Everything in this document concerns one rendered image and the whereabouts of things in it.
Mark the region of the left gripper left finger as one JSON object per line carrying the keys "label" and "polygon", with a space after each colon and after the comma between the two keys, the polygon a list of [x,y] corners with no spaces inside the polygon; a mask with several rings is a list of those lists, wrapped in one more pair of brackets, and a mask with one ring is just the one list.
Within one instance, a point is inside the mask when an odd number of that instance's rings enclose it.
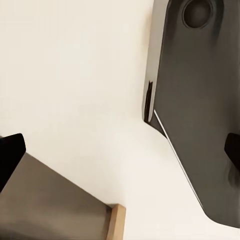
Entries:
{"label": "left gripper left finger", "polygon": [[26,153],[22,133],[0,137],[0,193]]}

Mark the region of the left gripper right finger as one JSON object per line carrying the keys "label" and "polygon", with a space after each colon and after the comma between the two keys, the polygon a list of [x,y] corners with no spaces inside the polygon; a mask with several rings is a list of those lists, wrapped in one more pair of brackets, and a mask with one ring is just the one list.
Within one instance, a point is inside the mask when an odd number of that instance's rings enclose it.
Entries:
{"label": "left gripper right finger", "polygon": [[240,135],[229,133],[227,135],[224,151],[240,173]]}

